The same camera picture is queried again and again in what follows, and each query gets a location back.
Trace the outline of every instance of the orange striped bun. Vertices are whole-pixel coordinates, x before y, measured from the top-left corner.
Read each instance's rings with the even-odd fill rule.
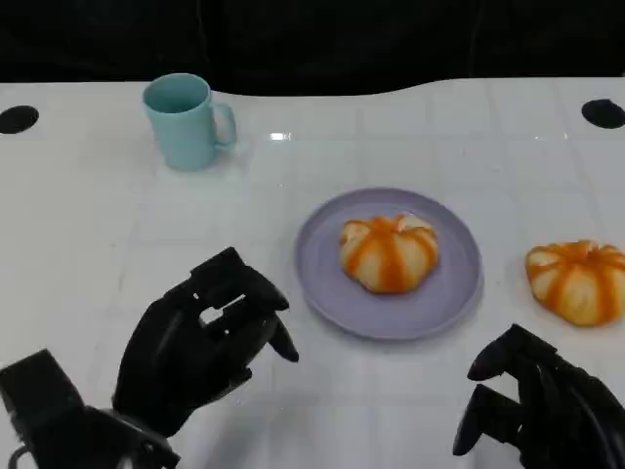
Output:
[[[414,215],[350,220],[340,243],[343,270],[374,293],[411,290],[438,262],[437,234]]]
[[[534,298],[576,325],[599,325],[625,310],[625,255],[582,240],[534,247],[525,257]]]

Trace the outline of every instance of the robotic hand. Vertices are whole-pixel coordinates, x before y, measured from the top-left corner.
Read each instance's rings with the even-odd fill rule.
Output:
[[[453,453],[481,434],[517,447],[527,469],[625,468],[625,410],[598,378],[514,324],[483,349],[469,379],[507,372],[519,381],[518,404],[479,384],[460,422]]]
[[[229,248],[152,303],[124,353],[113,409],[84,405],[47,350],[0,370],[0,395],[39,469],[173,469],[166,438],[197,408],[252,377],[249,364],[270,344],[299,355],[276,312],[289,307],[273,284]],[[201,313],[222,309],[205,323]]]

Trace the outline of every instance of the purple plate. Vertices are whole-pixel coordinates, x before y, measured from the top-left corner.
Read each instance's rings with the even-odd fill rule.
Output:
[[[406,212],[437,231],[439,264],[412,292],[369,293],[341,269],[343,224]],[[467,226],[438,202],[398,189],[349,192],[319,207],[299,233],[295,263],[304,297],[314,310],[350,332],[375,339],[416,339],[440,332],[475,310],[483,286],[481,256]]]

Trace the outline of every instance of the mug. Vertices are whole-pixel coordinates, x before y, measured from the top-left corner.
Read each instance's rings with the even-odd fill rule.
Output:
[[[144,90],[144,106],[165,162],[173,169],[205,168],[218,149],[236,142],[232,109],[213,103],[210,86],[197,75],[172,73],[156,78]],[[215,108],[228,123],[228,139],[224,142],[217,139]]]

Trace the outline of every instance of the tabletop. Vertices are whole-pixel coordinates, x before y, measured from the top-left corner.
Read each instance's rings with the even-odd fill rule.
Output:
[[[191,174],[163,164],[141,106],[145,83],[0,85],[0,108],[40,111],[32,129],[0,136],[0,365],[48,347],[86,402],[110,405],[147,305],[234,245],[289,298],[283,319],[301,361],[263,351],[250,383],[171,440],[180,467],[519,467],[512,448],[489,441],[451,455],[474,387],[468,367],[512,322],[625,400],[623,324],[576,329],[545,312],[522,264],[538,243],[595,238],[625,248],[625,131],[594,127],[580,112],[594,98],[625,106],[624,84],[492,79],[364,97],[216,94],[234,109],[239,143]],[[380,344],[304,304],[293,269],[301,224],[328,198],[376,186],[429,195],[473,232],[484,293],[450,331]],[[516,394],[512,378],[489,385]],[[0,416],[0,460],[17,445]]]

